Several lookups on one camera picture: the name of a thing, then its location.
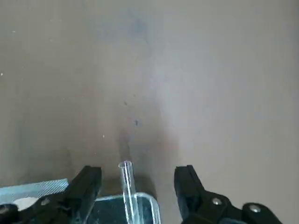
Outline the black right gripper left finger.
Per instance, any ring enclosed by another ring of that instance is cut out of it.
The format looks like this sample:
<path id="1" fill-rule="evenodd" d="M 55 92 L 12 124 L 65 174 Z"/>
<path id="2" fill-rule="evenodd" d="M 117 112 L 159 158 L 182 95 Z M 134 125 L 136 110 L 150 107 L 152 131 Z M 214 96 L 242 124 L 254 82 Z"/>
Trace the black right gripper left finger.
<path id="1" fill-rule="evenodd" d="M 2 224 L 85 224 L 102 185 L 101 167 L 84 166 L 66 189 L 37 199 L 19 210 L 17 205 L 0 206 Z"/>

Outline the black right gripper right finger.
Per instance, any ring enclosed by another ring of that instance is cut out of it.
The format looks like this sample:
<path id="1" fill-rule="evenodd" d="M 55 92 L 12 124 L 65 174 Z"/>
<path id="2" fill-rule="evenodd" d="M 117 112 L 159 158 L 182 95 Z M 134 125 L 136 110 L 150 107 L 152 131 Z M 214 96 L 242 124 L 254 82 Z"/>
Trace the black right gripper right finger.
<path id="1" fill-rule="evenodd" d="M 235 207 L 228 197 L 204 188 L 192 165 L 174 171 L 174 187 L 183 224 L 280 224 L 265 205 Z"/>

